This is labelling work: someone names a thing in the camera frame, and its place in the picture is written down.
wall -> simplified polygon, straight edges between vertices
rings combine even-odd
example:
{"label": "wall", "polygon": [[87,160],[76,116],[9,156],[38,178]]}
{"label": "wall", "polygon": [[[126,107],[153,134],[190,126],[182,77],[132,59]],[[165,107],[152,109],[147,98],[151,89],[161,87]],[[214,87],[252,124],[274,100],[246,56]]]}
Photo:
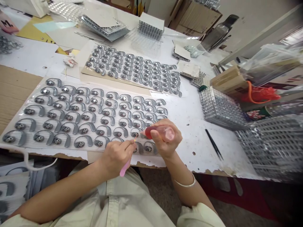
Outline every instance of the wall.
{"label": "wall", "polygon": [[[230,31],[231,38],[225,43],[226,51],[235,51],[254,38],[263,29],[294,8],[299,1],[296,0],[221,0],[219,11],[223,14],[218,23],[223,22],[230,14],[238,15],[239,20],[233,25]],[[276,42],[277,35],[282,35],[297,23],[289,23],[271,38],[266,39],[266,43]],[[253,56],[261,45],[258,45],[245,54],[244,57]]]}

hand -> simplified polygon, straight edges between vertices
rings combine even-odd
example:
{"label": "hand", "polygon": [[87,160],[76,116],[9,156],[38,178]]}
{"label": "hand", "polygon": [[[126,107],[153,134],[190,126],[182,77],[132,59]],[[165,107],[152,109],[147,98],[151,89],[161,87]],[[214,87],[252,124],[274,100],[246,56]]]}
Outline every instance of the hand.
{"label": "hand", "polygon": [[163,159],[167,159],[172,157],[175,153],[176,148],[178,147],[179,143],[182,141],[182,134],[177,126],[168,119],[162,119],[157,123],[153,124],[152,126],[169,126],[175,132],[175,138],[171,142],[164,142],[159,135],[158,131],[151,130],[151,137],[155,141],[156,147],[158,152],[161,154]]}
{"label": "hand", "polygon": [[134,140],[112,141],[107,144],[103,155],[97,160],[101,171],[106,176],[106,180],[119,176],[121,169],[131,159],[135,149],[136,143]]}

white bracelet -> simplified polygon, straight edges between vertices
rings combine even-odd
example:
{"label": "white bracelet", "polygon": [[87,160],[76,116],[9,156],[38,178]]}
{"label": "white bracelet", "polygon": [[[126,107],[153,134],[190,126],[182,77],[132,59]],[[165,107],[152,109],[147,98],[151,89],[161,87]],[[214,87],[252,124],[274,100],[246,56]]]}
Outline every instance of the white bracelet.
{"label": "white bracelet", "polygon": [[194,184],[196,183],[196,178],[195,178],[195,176],[193,175],[192,172],[191,172],[191,174],[192,174],[192,176],[193,176],[193,183],[192,183],[192,184],[190,184],[190,185],[182,185],[182,184],[180,184],[179,182],[177,182],[176,180],[175,180],[175,182],[176,182],[178,185],[182,186],[182,187],[190,188],[190,187],[194,186]]}

glue bottle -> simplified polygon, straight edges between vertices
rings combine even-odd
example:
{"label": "glue bottle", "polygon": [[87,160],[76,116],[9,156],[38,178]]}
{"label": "glue bottle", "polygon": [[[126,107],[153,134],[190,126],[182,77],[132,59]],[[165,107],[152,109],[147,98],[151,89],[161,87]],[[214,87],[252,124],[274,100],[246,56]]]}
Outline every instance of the glue bottle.
{"label": "glue bottle", "polygon": [[171,142],[175,138],[175,132],[174,130],[169,126],[150,126],[147,127],[143,132],[141,132],[143,135],[145,135],[148,139],[152,139],[151,130],[156,130],[162,137],[162,140],[164,142]]}

black tweezers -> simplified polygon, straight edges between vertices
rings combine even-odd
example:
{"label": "black tweezers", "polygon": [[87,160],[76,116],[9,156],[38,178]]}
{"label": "black tweezers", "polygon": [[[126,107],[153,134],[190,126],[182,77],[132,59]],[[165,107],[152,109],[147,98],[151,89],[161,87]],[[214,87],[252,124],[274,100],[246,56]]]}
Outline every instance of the black tweezers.
{"label": "black tweezers", "polygon": [[224,160],[223,157],[222,157],[222,155],[221,155],[221,153],[220,153],[220,151],[219,151],[219,149],[218,149],[218,147],[217,147],[217,145],[215,144],[214,140],[212,139],[211,135],[209,134],[208,130],[205,129],[205,131],[206,131],[206,133],[207,133],[207,135],[208,135],[208,138],[209,138],[209,140],[211,141],[211,144],[212,144],[212,146],[214,147],[215,152],[216,152],[217,156],[219,157],[220,161],[221,161],[221,159]]}

